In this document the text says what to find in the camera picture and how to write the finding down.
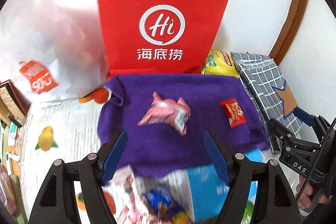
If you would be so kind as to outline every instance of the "blue packaging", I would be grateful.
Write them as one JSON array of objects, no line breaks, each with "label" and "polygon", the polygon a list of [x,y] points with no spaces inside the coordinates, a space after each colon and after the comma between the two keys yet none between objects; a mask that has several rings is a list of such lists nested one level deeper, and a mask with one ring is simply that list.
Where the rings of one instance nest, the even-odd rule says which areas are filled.
[{"label": "blue packaging", "polygon": [[[244,154],[249,160],[263,162],[259,149]],[[218,216],[227,197],[229,187],[222,182],[212,164],[187,168],[193,200],[194,221],[199,222]],[[257,193],[257,184],[252,181],[249,199]]]},{"label": "blue packaging", "polygon": [[160,220],[171,220],[179,212],[184,212],[182,206],[172,198],[165,184],[160,184],[143,195]]}]

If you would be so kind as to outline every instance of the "pink candy wrapper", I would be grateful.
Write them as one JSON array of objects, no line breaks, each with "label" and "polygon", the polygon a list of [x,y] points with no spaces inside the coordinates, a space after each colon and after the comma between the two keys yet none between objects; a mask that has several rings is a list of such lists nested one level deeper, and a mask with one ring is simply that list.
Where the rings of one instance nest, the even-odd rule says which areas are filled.
[{"label": "pink candy wrapper", "polygon": [[180,98],[177,102],[172,99],[162,100],[154,92],[154,101],[146,115],[138,123],[139,126],[152,123],[167,123],[181,135],[186,134],[186,122],[190,118],[190,107]]}]

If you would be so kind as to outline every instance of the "candy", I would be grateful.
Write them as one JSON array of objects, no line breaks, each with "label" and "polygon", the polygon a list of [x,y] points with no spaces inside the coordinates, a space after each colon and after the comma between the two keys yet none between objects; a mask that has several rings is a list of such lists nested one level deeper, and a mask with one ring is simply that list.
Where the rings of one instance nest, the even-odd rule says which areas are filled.
[{"label": "candy", "polygon": [[246,123],[244,113],[235,98],[222,100],[220,104],[224,109],[231,128],[236,127],[242,123]]},{"label": "candy", "polygon": [[181,135],[185,135],[187,131],[185,124],[190,118],[190,108],[187,103],[182,98],[177,102],[172,99],[162,100],[156,92],[154,92],[153,98],[151,107],[138,125],[167,123]]}]

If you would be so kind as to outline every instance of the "purple cloth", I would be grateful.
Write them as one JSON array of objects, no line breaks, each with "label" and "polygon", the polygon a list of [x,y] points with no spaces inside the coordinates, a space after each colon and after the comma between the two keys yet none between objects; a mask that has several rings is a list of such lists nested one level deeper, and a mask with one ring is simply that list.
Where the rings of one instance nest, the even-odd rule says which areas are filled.
[{"label": "purple cloth", "polygon": [[[118,75],[106,87],[115,95],[100,113],[98,136],[101,143],[110,140],[118,128],[128,132],[128,142],[118,168],[131,165],[134,174],[161,178],[177,169],[211,163],[203,144],[203,133],[213,130],[234,152],[268,148],[268,139],[253,102],[236,77],[196,74]],[[156,91],[162,99],[189,105],[191,117],[187,133],[181,136],[165,123],[138,126],[153,102]],[[221,100],[236,98],[247,123],[230,128],[220,106]]]}]

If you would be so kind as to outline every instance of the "red non-woven bag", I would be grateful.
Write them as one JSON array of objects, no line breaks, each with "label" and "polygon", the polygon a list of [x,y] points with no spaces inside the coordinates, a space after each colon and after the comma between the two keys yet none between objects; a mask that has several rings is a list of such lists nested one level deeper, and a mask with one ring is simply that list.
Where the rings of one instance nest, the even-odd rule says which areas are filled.
[{"label": "red non-woven bag", "polygon": [[98,0],[110,74],[199,72],[228,0]]}]

